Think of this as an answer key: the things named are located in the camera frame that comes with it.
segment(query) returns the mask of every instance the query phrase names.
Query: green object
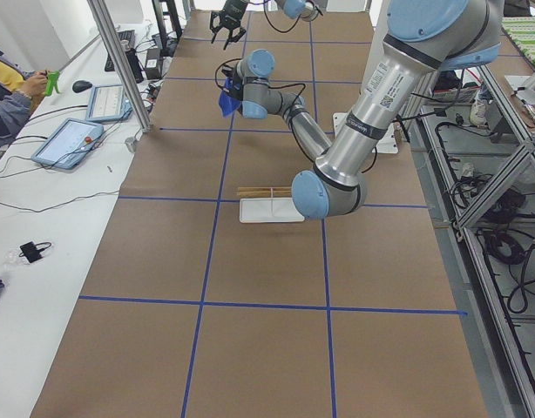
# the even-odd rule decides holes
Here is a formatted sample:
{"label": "green object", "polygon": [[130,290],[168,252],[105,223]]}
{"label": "green object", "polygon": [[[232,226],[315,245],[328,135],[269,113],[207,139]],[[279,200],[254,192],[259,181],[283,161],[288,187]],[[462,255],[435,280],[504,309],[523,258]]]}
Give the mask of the green object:
{"label": "green object", "polygon": [[60,77],[60,71],[47,72],[47,88],[44,89],[45,96],[50,96],[53,90],[56,91],[58,94],[60,94],[60,91],[58,91],[58,78],[59,77]]}

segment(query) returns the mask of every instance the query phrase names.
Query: power adapter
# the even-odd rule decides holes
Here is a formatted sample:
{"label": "power adapter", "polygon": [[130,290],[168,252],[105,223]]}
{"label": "power adapter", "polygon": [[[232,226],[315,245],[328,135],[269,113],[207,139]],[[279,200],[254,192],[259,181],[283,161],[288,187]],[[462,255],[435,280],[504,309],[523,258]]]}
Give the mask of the power adapter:
{"label": "power adapter", "polygon": [[43,258],[41,253],[51,246],[50,242],[41,242],[39,244],[33,244],[33,241],[28,242],[20,246],[20,257],[25,257],[30,263]]}

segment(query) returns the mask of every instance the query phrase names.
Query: label sticker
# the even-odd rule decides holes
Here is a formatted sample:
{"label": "label sticker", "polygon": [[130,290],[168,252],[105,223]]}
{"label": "label sticker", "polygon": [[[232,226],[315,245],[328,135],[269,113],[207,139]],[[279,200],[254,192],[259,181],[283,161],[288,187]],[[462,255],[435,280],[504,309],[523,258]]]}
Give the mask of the label sticker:
{"label": "label sticker", "polygon": [[410,93],[413,77],[400,71],[396,71],[392,77],[393,81],[386,83],[389,87],[378,91],[374,95],[374,100],[383,109],[395,112],[403,103],[404,96]]}
{"label": "label sticker", "polygon": [[369,85],[366,87],[366,92],[369,94],[369,96],[372,96],[374,92],[378,90],[378,87],[380,86],[382,80],[385,79],[388,70],[389,67],[386,64],[378,64],[374,70],[374,74],[372,74],[372,77],[370,78]]}

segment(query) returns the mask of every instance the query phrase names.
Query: table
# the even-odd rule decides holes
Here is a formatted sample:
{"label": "table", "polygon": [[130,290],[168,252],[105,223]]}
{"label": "table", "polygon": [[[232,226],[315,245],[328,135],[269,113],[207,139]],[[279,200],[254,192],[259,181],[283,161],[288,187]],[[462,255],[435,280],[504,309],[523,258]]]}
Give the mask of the table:
{"label": "table", "polygon": [[[138,37],[146,25],[124,25]],[[100,39],[61,74],[62,94],[46,98],[36,115],[71,105],[85,105],[90,91],[71,90],[78,79],[94,84],[116,84],[115,72],[105,73],[106,51]],[[67,117],[84,118],[85,108],[62,111],[29,122],[18,137],[50,135]],[[36,170],[0,179],[0,201],[14,206],[41,209],[78,196],[116,192],[132,162],[125,139],[139,136],[136,118],[110,130],[95,152],[71,172]],[[41,145],[37,138],[19,139],[0,160],[0,174],[37,167],[28,158]],[[71,311],[117,200],[116,193],[85,199],[42,213],[0,206],[0,417],[29,416],[44,384]],[[32,265],[11,263],[10,254],[20,245],[50,241],[52,248]]]}
{"label": "table", "polygon": [[238,186],[311,164],[280,118],[223,118],[213,69],[269,49],[274,83],[303,82],[331,132],[358,95],[368,14],[282,35],[247,13],[226,51],[208,21],[186,27],[32,417],[486,416],[408,145],[350,216],[238,220]]}

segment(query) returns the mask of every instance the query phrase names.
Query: wall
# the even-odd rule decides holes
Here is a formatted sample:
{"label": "wall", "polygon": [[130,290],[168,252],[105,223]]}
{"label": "wall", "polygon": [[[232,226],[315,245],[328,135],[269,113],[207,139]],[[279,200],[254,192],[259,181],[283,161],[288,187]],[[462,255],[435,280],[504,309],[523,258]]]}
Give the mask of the wall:
{"label": "wall", "polygon": [[0,49],[25,70],[58,68],[68,60],[39,0],[0,0]]}
{"label": "wall", "polygon": [[[146,1],[105,0],[115,24],[141,23]],[[95,26],[87,0],[0,0],[0,49],[27,71],[62,67]]]}

